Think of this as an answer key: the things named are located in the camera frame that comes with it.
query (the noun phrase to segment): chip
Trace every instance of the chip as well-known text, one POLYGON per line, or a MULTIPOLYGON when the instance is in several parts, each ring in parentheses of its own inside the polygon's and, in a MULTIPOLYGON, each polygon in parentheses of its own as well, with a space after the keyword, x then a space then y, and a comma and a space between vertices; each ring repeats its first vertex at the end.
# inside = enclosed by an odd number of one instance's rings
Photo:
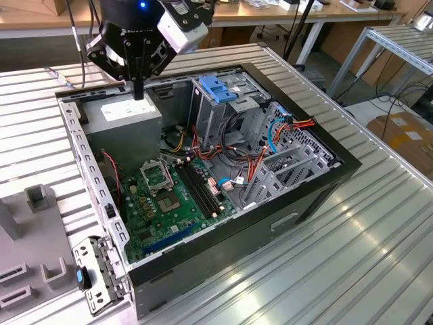
POLYGON ((181 207, 181 203, 173 191, 159 194, 155 199, 164 213, 181 207))
POLYGON ((152 237, 152 234, 150 233, 150 230, 145 230, 143 232, 140 232, 138 236, 140 237, 141 240, 146 240, 152 237))

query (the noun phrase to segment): metal shelf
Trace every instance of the metal shelf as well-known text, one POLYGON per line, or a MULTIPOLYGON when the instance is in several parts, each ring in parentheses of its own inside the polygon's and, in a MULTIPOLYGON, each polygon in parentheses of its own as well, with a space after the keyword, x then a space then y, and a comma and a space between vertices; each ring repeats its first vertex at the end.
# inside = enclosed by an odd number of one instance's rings
POLYGON ((374 48, 364 65, 359 69, 358 76, 373 61, 380 47, 391 51, 425 74, 433 74, 433 35, 427 35, 406 25, 367 27, 359 36, 358 41, 353 46, 346 61, 344 61, 338 74, 329 86, 327 90, 328 96, 334 96, 342 79, 352 66, 367 39, 375 41, 379 46, 374 48))

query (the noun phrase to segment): blue pcie slot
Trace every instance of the blue pcie slot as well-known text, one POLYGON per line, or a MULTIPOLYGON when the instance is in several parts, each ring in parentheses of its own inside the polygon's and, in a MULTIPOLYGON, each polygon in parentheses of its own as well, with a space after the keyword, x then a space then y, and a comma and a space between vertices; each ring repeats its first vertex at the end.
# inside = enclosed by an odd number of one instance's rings
POLYGON ((171 235, 170 237, 164 238, 159 242, 156 242, 148 247, 143 248, 143 254, 150 254, 151 252, 159 251, 160 249, 166 246, 170 246, 171 244, 174 244, 178 240, 188 236, 195 228, 195 226, 196 225, 191 225, 188 228, 185 228, 184 230, 181 230, 180 232, 171 235))

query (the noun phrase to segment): cardboard box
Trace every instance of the cardboard box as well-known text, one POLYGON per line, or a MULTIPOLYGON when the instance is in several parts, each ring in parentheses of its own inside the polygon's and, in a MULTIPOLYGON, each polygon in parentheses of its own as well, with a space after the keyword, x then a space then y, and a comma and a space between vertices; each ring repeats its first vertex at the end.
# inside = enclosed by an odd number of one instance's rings
MULTIPOLYGON (((367 128, 382 136, 386 116, 381 115, 368 123, 367 128)), ((409 113, 391 114, 384 141, 408 163, 433 180, 433 130, 421 124, 409 113)))
POLYGON ((66 9, 65 0, 0 0, 0 5, 50 16, 60 16, 66 9))

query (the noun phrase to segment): wooden tabletop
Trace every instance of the wooden tabletop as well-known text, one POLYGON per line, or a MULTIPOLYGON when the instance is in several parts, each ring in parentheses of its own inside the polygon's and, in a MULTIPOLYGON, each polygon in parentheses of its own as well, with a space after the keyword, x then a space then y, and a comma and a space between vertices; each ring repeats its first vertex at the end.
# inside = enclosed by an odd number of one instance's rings
MULTIPOLYGON (((87 0, 74 0, 72 2, 72 11, 77 26, 88 26, 90 22, 89 7, 87 0)), ((99 8, 99 0, 96 0, 96 6, 99 8)), ((403 15, 405 12, 394 12, 393 15, 403 15)), ((256 9, 247 3, 232 4, 223 3, 216 7, 214 21, 233 22, 248 20, 281 20, 284 18, 294 17, 294 12, 287 12, 279 6, 272 5, 267 9, 256 9)), ((392 18, 390 12, 381 11, 378 15, 375 13, 358 14, 343 5, 338 0, 332 0, 330 5, 323 6, 320 12, 311 12, 309 18, 351 18, 365 17, 372 20, 380 17, 381 19, 392 18)), ((26 12, 9 7, 0 7, 0 30, 18 30, 18 29, 38 29, 38 28, 62 28, 69 27, 70 21, 68 14, 64 12, 61 16, 48 16, 34 12, 26 12)))

